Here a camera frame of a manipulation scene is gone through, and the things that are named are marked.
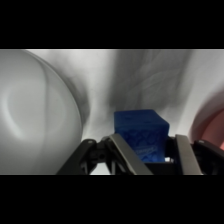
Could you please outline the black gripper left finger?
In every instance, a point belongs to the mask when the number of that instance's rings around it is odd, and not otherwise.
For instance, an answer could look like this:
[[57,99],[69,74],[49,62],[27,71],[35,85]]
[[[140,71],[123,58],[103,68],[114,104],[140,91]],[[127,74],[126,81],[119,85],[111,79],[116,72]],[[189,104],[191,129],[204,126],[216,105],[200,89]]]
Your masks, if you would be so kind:
[[82,141],[57,174],[90,175],[101,163],[106,164],[112,175],[152,175],[119,134],[104,137],[100,142]]

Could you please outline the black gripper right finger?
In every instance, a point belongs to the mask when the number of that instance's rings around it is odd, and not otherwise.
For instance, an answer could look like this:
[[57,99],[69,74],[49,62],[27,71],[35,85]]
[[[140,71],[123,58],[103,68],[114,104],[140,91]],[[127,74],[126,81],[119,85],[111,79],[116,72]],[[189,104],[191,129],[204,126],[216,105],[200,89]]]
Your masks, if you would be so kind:
[[224,151],[206,140],[191,144],[184,135],[169,137],[165,155],[181,175],[224,175]]

